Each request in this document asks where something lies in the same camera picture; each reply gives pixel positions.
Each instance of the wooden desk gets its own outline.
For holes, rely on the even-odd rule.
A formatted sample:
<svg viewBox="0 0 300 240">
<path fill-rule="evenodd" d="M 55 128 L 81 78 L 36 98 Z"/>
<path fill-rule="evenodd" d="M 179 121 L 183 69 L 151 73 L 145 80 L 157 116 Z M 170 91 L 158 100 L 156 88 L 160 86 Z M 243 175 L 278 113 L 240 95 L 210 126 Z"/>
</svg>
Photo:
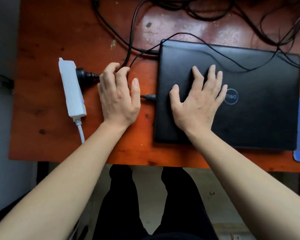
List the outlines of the wooden desk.
<svg viewBox="0 0 300 240">
<path fill-rule="evenodd" d="M 140 0 L 100 0 L 100 12 L 126 40 L 132 14 Z M 258 23 L 276 3 L 269 0 L 244 9 Z M 291 16 L 280 12 L 266 21 L 272 38 L 288 31 Z M 257 49 L 271 49 L 251 28 L 231 13 L 216 22 L 203 22 L 186 12 L 170 12 L 151 4 L 140 9 L 135 27 L 134 46 L 150 48 L 176 32 L 191 32 L 208 43 Z M 196 41 L 185 35 L 176 39 Z M 15 82 L 9 158 L 15 160 L 61 162 L 80 146 L 74 122 L 68 117 L 58 59 L 73 60 L 77 67 L 101 73 L 110 62 L 122 63 L 126 47 L 96 18 L 90 0 L 22 0 L 18 41 L 18 76 Z M 300 34 L 292 52 L 300 54 Z M 141 93 L 156 93 L 157 61 L 140 58 L 130 78 L 138 77 Z M 83 118 L 85 138 L 103 121 L 98 90 L 83 93 L 87 116 Z M 136 122 L 128 128 L 108 159 L 111 164 L 164 165 L 207 168 L 200 154 L 186 145 L 154 144 L 155 105 L 142 102 Z M 268 171 L 300 172 L 300 163 L 289 151 L 240 150 Z"/>
</svg>

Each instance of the black pants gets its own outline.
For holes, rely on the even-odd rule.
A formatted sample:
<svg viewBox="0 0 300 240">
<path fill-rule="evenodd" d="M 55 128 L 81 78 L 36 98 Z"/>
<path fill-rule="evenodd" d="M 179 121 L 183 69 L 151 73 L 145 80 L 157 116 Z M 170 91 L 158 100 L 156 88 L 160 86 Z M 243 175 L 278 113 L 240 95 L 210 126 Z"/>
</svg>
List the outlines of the black pants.
<svg viewBox="0 0 300 240">
<path fill-rule="evenodd" d="M 139 203 L 132 171 L 113 165 L 111 186 L 104 197 L 93 240 L 131 239 L 149 236 L 139 216 Z M 206 240 L 217 240 L 195 182 L 182 168 L 164 167 L 161 179 L 168 192 L 160 226 L 153 235 L 183 232 Z"/>
</svg>

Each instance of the forearm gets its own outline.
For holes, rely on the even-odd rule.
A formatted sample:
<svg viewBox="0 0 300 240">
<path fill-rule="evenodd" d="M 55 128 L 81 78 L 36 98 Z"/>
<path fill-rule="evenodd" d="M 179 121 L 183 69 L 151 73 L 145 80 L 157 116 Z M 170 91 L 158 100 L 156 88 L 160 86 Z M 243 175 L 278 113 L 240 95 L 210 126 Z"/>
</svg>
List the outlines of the forearm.
<svg viewBox="0 0 300 240">
<path fill-rule="evenodd" d="M 0 239 L 65 239 L 124 131 L 101 124 L 0 222 Z"/>
<path fill-rule="evenodd" d="M 187 133 L 258 239 L 300 239 L 300 197 L 210 130 Z"/>
</svg>

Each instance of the charging cable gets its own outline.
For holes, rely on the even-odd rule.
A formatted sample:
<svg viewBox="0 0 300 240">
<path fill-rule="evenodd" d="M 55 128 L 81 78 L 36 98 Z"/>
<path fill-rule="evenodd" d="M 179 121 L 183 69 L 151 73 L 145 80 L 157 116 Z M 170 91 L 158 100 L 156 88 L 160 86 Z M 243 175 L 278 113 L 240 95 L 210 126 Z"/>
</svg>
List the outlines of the charging cable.
<svg viewBox="0 0 300 240">
<path fill-rule="evenodd" d="M 81 127 L 81 125 L 82 125 L 81 118 L 73 118 L 73 121 L 75 122 L 76 126 L 78 127 L 81 143 L 83 144 L 84 143 L 84 132 Z"/>
</svg>

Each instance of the laptop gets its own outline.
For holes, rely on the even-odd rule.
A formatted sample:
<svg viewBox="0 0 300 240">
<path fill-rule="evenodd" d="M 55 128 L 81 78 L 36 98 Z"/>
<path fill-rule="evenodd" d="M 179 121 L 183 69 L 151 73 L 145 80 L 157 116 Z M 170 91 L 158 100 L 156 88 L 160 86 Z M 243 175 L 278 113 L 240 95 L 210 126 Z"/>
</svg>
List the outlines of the laptop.
<svg viewBox="0 0 300 240">
<path fill-rule="evenodd" d="M 257 67 L 272 56 L 272 51 L 211 45 L 245 68 Z M 169 92 L 179 86 L 181 102 L 187 98 L 196 66 L 207 77 L 215 64 L 228 84 L 226 99 L 216 112 L 212 131 L 235 148 L 295 150 L 297 143 L 300 68 L 286 62 L 278 53 L 264 66 L 244 71 L 202 43 L 167 40 L 160 46 L 155 108 L 155 142 L 189 144 L 174 123 Z M 300 64 L 300 56 L 288 54 Z"/>
</svg>

